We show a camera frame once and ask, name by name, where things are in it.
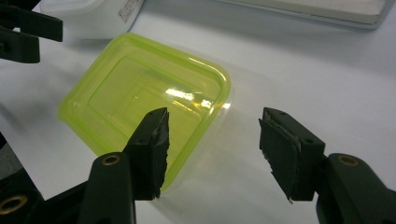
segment translucent plastic box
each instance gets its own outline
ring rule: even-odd
[[[99,156],[122,151],[146,113],[166,106],[166,189],[226,104],[230,88],[220,66],[125,34],[109,43],[62,100],[59,118]]]

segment black clamp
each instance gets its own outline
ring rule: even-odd
[[[135,224],[134,201],[160,197],[169,146],[164,107],[147,113],[122,152],[98,157],[88,181],[51,199],[22,169],[0,181],[0,223]]]
[[[363,160],[323,155],[325,144],[289,114],[264,108],[260,149],[291,201],[318,194],[320,224],[396,223],[396,192]]]
[[[33,12],[32,8],[38,2],[0,0],[0,58],[18,63],[39,63],[38,36],[63,41],[63,22]]]

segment white container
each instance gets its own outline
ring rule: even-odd
[[[76,37],[107,39],[127,32],[142,5],[143,0],[42,0],[40,8]]]

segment plastic container lid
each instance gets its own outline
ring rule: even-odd
[[[58,112],[100,156],[122,151],[146,113],[166,106],[171,146],[164,190],[226,103],[230,88],[220,66],[125,34],[109,43]]]

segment white box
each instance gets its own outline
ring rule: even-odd
[[[41,12],[64,21],[72,35],[107,39],[127,32],[144,0],[42,0]]]
[[[376,29],[395,0],[218,0],[316,21]]]

